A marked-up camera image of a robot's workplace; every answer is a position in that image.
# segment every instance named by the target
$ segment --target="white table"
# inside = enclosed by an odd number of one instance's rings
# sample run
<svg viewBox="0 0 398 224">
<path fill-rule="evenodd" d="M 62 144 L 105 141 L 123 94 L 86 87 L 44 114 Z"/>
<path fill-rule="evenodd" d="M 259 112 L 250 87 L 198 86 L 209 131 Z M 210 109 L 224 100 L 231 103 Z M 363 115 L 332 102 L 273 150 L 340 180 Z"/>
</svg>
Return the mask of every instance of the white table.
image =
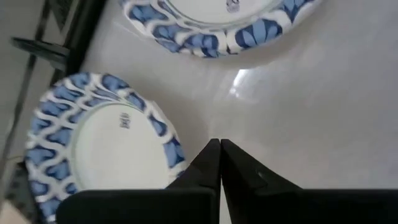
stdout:
<svg viewBox="0 0 398 224">
<path fill-rule="evenodd" d="M 212 60 L 143 39 L 108 1 L 83 70 L 156 101 L 188 161 L 228 138 L 303 188 L 398 187 L 397 9 L 326 0 L 276 43 Z"/>
</svg>

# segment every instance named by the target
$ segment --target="white surface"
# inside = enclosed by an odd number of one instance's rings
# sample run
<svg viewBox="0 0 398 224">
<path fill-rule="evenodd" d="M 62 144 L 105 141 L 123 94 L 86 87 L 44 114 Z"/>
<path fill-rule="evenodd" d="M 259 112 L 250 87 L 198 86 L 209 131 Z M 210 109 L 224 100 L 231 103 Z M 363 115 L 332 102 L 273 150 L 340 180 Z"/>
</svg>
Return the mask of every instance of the white surface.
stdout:
<svg viewBox="0 0 398 224">
<path fill-rule="evenodd" d="M 166 0 L 180 15 L 193 21 L 206 23 L 227 23 L 252 16 L 267 6 L 275 6 L 280 0 L 245 0 L 239 2 L 239 10 L 229 12 L 227 2 L 231 0 Z"/>
<path fill-rule="evenodd" d="M 121 127 L 128 114 L 129 128 Z M 169 184 L 164 148 L 146 116 L 129 105 L 93 111 L 74 133 L 72 159 L 82 189 L 162 189 Z"/>
<path fill-rule="evenodd" d="M 396 188 L 397 10 L 396 0 L 324 1 L 276 43 L 207 60 L 141 39 L 108 1 L 83 69 L 156 101 L 188 161 L 229 138 L 304 188 Z"/>
</svg>

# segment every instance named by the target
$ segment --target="paper plate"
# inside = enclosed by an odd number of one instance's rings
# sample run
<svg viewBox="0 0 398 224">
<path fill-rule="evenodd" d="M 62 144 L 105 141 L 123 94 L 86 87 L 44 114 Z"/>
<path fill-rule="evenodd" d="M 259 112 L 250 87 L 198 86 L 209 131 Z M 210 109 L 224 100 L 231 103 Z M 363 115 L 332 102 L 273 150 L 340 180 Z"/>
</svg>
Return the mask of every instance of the paper plate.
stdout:
<svg viewBox="0 0 398 224">
<path fill-rule="evenodd" d="M 134 27 L 171 52 L 237 54 L 296 26 L 321 0 L 122 0 Z"/>
<path fill-rule="evenodd" d="M 25 163 L 48 222 L 88 189 L 162 189 L 186 168 L 173 126 L 157 105 L 112 75 L 79 73 L 40 100 Z"/>
</svg>

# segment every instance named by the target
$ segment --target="plate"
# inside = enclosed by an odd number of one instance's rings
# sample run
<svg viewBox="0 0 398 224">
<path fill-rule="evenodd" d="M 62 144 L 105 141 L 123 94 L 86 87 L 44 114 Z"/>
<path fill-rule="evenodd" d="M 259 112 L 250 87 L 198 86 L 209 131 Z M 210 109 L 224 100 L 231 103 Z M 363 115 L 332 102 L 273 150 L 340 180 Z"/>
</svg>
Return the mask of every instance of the plate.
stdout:
<svg viewBox="0 0 398 224">
<path fill-rule="evenodd" d="M 174 53 L 217 58 L 276 39 L 321 0 L 122 0 L 142 34 Z"/>
<path fill-rule="evenodd" d="M 25 163 L 48 222 L 62 200 L 88 189 L 162 189 L 186 168 L 159 107 L 112 75 L 79 73 L 44 94 Z"/>
</svg>

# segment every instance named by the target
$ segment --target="plate logo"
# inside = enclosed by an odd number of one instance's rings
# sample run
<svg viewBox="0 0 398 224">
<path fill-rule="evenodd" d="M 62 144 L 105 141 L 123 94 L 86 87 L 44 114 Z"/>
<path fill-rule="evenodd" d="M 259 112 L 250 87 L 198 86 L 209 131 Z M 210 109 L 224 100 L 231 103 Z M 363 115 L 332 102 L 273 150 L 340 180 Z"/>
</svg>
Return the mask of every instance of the plate logo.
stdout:
<svg viewBox="0 0 398 224">
<path fill-rule="evenodd" d="M 127 113 L 120 114 L 120 127 L 130 129 L 130 115 Z"/>
<path fill-rule="evenodd" d="M 226 0 L 226 10 L 229 13 L 239 12 L 239 0 Z"/>
</svg>

